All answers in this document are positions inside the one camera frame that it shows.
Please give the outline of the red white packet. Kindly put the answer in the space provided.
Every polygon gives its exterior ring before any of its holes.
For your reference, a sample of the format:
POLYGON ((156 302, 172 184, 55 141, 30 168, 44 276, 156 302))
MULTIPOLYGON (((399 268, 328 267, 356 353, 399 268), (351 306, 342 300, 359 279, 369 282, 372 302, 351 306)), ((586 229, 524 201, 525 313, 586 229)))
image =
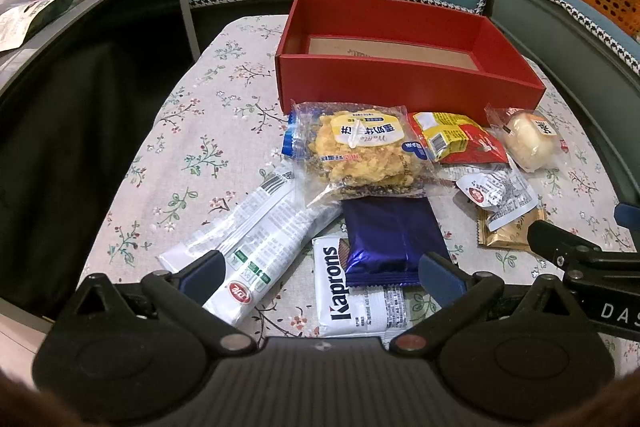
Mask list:
POLYGON ((462 176, 475 173, 490 173, 506 170, 508 164, 504 162, 492 162, 491 164, 442 164, 439 166, 438 177, 442 182, 456 183, 462 176))

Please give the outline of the round cake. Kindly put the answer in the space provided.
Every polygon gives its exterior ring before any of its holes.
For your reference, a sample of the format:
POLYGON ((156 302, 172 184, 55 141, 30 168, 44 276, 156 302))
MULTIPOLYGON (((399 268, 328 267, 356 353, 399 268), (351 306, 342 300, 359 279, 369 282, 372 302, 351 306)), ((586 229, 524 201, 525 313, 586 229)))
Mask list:
POLYGON ((491 132, 522 170, 560 168, 568 164, 568 146, 551 122, 536 110, 485 107, 491 132))

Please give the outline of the blue coconut snack packet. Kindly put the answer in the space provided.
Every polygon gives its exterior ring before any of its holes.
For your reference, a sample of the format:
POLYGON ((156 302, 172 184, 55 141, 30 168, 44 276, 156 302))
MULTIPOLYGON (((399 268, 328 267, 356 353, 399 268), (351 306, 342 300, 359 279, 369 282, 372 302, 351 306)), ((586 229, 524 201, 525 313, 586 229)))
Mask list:
MULTIPOLYGON (((294 138, 296 132, 296 114, 294 110, 288 115, 285 134, 281 148, 281 154, 286 157, 294 156, 294 138)), ((401 148, 406 153, 413 153, 422 160, 434 160, 435 157, 419 141, 409 141, 401 144, 401 148)))

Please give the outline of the white small snack packet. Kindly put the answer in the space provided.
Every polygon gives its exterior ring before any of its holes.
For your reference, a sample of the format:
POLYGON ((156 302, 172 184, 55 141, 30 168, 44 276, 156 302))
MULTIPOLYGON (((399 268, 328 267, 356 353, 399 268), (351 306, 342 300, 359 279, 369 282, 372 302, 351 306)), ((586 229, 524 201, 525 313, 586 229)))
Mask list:
POLYGON ((488 213, 489 232, 510 225, 538 206, 538 196, 512 160, 477 172, 465 173, 456 187, 488 213))

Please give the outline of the gold foil snack packet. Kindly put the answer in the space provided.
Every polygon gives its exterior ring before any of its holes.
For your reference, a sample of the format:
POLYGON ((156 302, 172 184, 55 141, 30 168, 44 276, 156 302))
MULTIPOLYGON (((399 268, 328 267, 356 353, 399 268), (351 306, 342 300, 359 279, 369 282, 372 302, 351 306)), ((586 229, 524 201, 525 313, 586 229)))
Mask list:
POLYGON ((496 231, 488 230, 489 213, 485 210, 478 212, 477 245, 482 247, 514 249, 514 251, 532 250, 528 245, 527 231, 532 223, 538 220, 546 221, 547 213, 542 208, 534 208, 525 215, 508 223, 496 231))

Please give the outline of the white paper on side table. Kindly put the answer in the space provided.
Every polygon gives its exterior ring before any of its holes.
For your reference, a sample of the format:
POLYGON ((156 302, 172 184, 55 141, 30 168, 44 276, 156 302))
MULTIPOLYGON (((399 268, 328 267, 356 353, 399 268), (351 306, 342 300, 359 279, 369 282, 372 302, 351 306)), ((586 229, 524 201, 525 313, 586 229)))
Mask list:
POLYGON ((32 34, 40 31, 70 8, 74 0, 34 0, 14 4, 1 14, 1 51, 19 48, 32 34))

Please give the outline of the red yellow snack bag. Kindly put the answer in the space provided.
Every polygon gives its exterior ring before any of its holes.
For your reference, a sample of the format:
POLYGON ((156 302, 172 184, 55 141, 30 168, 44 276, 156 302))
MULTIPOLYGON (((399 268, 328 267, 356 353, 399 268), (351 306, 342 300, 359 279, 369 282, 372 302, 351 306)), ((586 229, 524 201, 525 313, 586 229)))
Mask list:
POLYGON ((506 164, 503 145, 468 116, 451 113, 409 114, 411 127, 431 158, 441 164, 506 164))

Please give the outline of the white long snack packet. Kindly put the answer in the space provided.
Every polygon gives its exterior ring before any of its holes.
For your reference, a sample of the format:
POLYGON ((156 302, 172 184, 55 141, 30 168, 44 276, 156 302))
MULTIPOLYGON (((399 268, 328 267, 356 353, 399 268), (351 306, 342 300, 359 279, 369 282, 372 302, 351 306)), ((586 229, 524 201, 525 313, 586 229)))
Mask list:
POLYGON ((229 213, 158 260, 176 273, 209 251, 219 251, 226 260, 226 275, 218 287, 212 281, 205 284, 203 308, 236 326, 340 212, 336 200, 307 206, 296 194, 292 167, 285 162, 229 213))

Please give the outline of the white Kaprons wafer packet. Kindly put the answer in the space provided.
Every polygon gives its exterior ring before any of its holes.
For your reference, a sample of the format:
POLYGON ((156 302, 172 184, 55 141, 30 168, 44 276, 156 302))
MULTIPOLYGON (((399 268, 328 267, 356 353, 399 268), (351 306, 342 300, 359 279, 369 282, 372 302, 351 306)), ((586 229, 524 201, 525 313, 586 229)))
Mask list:
POLYGON ((347 239, 318 236, 314 246, 314 292, 320 337, 378 337, 388 343, 410 325, 399 287, 349 287, 343 268, 347 239))

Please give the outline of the clear yellow egg crisp packet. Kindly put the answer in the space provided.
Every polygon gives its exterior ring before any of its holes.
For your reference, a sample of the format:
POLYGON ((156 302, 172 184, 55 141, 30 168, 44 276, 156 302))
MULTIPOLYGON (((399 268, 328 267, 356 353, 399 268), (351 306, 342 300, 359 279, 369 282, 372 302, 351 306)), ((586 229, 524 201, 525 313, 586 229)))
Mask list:
POLYGON ((403 105, 300 102, 292 110, 295 190, 307 206, 367 196, 422 197, 439 181, 434 161, 401 148, 421 143, 403 105))

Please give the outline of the dark blue foil packet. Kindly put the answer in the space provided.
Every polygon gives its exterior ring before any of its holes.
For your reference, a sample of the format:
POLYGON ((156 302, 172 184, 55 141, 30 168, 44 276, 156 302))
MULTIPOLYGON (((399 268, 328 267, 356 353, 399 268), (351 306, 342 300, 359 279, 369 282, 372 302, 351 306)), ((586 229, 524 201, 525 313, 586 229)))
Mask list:
POLYGON ((449 258, 430 201, 409 197, 363 197, 342 202, 349 253, 350 287, 416 286, 423 255, 449 258))

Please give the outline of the floral tablecloth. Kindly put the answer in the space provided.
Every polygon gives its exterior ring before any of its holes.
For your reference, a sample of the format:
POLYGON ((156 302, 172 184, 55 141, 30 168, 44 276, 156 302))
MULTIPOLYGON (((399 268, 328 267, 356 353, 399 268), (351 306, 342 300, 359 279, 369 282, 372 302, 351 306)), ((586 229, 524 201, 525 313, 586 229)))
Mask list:
MULTIPOLYGON (((132 156, 83 277, 102 272, 114 283, 137 282, 163 268, 161 254, 233 211, 280 164, 286 117, 278 103, 274 54, 285 20, 270 15, 230 23, 177 83, 132 156)), ((570 155, 559 170, 527 175, 548 220, 605 251, 636 251, 631 233, 614 220, 618 198, 585 131, 533 55, 523 56, 546 86, 538 110, 567 141, 570 155)), ((508 284, 561 275, 525 251, 478 246, 477 207, 455 186, 435 188, 428 198, 450 257, 462 270, 488 270, 508 284)), ((322 335, 312 246, 241 329, 257 339, 322 335)))

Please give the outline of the red cardboard box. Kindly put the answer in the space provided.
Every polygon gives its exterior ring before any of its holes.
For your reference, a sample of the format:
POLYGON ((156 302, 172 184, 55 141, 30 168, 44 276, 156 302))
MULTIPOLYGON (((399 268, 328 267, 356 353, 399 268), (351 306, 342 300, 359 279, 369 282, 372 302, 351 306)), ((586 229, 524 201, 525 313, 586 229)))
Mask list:
POLYGON ((300 102, 469 116, 534 109, 536 72, 484 16, 401 0, 294 0, 276 58, 283 112, 300 102))

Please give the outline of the dark side table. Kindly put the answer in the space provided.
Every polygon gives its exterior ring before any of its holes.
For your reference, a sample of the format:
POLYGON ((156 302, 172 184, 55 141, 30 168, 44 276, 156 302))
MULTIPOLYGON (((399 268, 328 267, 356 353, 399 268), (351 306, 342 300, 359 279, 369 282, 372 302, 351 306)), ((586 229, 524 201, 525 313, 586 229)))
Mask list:
POLYGON ((200 55, 188 0, 74 0, 1 57, 1 298, 54 319, 160 106, 200 55))

